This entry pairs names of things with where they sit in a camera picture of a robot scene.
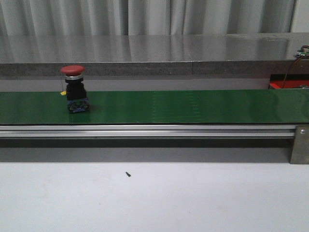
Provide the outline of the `red mushroom push button switch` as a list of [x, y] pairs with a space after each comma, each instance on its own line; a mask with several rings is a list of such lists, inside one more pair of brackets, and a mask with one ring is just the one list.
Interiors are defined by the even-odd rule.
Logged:
[[81, 65], [70, 65], [60, 70], [65, 75], [67, 109], [70, 113], [87, 112], [90, 103], [84, 88], [83, 72], [85, 67]]

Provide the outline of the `green conveyor belt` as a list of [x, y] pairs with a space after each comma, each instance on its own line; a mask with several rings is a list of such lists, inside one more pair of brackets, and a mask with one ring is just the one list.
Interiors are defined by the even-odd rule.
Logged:
[[69, 113], [58, 92], [2, 92], [3, 125], [301, 124], [309, 121], [306, 89], [88, 92], [90, 110]]

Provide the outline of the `grey stone counter slab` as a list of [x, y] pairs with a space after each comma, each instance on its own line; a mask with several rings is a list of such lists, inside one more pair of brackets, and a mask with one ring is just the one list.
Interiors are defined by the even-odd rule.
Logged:
[[293, 68], [307, 33], [2, 36], [1, 76], [57, 76], [82, 65], [90, 76], [307, 74]]

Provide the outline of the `red plastic bin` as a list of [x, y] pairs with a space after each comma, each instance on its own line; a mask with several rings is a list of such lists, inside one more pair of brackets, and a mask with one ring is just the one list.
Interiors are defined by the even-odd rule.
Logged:
[[285, 78], [284, 74], [274, 74], [270, 77], [269, 89], [308, 89], [309, 75], [308, 74], [288, 74]]

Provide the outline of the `green circuit board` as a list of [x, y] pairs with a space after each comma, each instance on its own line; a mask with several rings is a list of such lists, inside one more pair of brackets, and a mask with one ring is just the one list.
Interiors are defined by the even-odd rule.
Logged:
[[299, 50], [296, 51], [295, 58], [309, 58], [309, 46], [303, 45]]

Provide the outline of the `white pleated curtain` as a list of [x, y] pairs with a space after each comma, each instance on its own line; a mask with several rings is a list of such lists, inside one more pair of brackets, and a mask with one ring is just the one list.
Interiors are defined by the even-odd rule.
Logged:
[[3, 0], [2, 36], [289, 32], [293, 0]]

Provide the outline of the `aluminium conveyor side rail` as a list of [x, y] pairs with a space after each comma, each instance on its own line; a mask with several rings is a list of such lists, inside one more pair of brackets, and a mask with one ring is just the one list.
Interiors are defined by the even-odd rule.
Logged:
[[51, 125], [1, 126], [1, 138], [293, 137], [296, 125]]

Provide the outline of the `steel conveyor mounting bracket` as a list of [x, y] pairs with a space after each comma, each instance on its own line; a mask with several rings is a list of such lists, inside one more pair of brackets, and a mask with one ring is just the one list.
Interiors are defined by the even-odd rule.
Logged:
[[290, 158], [291, 164], [308, 164], [309, 163], [309, 126], [297, 126], [293, 150]]

